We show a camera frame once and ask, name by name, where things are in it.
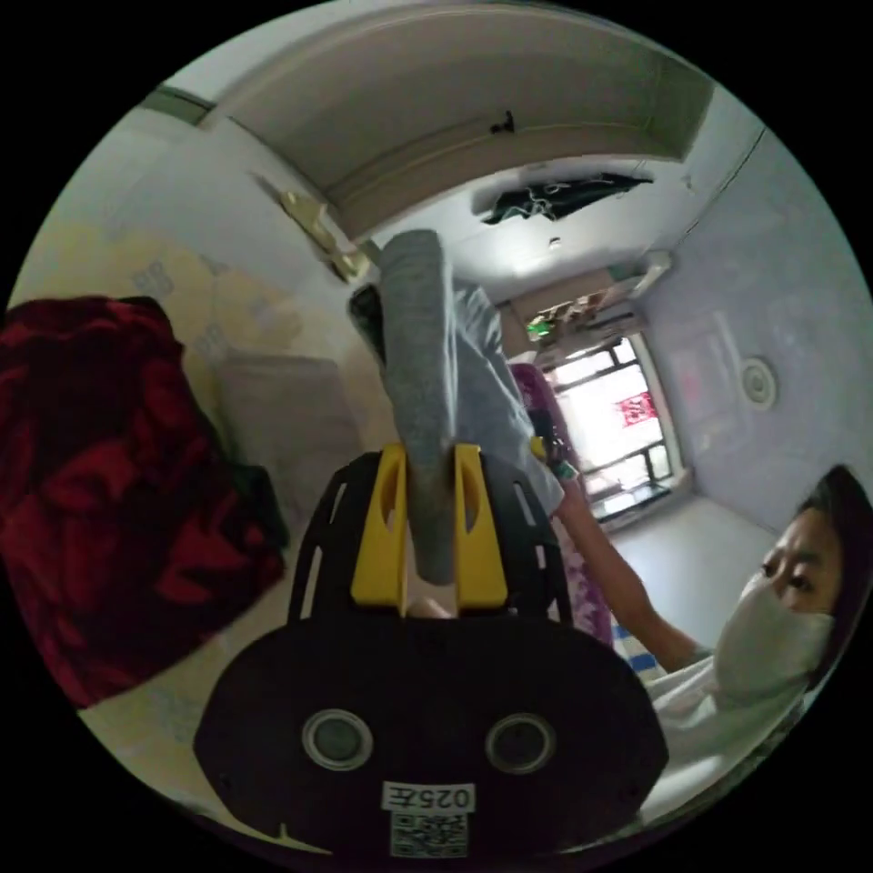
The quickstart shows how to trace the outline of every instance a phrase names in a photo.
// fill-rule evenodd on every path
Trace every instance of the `white face mask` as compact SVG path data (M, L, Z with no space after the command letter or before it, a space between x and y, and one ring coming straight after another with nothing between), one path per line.
M792 612L769 583L748 585L716 645L718 696L744 702L802 690L833 625L831 616Z

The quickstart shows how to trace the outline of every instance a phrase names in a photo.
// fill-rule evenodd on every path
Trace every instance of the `lens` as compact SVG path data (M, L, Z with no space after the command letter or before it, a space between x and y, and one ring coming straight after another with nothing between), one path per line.
M303 726L303 749L328 770L355 770L373 752L373 735L366 722L344 709L322 709Z
M485 741L492 766L523 775L545 766L555 751L555 732L540 716L516 713L498 721Z

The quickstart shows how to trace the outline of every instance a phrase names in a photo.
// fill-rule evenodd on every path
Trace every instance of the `yellow clamp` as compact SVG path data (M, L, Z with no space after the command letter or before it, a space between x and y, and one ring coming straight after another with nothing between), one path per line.
M457 611L500 609L507 581L479 447L456 446L454 463ZM360 607L406 613L406 451L399 444L382 452L351 593Z

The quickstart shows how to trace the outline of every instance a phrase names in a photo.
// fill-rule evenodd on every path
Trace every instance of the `gray cloth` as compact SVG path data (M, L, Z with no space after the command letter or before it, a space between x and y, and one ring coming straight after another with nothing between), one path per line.
M564 492L531 452L534 430L503 356L499 315L485 292L453 280L431 231L395 236L379 266L382 377L408 459L416 568L425 581L450 585L455 444L478 445L527 474L549 515Z

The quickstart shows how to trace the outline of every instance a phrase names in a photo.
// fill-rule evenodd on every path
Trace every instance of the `red decoration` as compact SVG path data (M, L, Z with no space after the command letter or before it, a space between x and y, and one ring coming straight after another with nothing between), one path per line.
M632 427L648 421L650 418L657 418L655 404L652 403L652 396L647 391L622 400L617 406L625 419L625 427Z

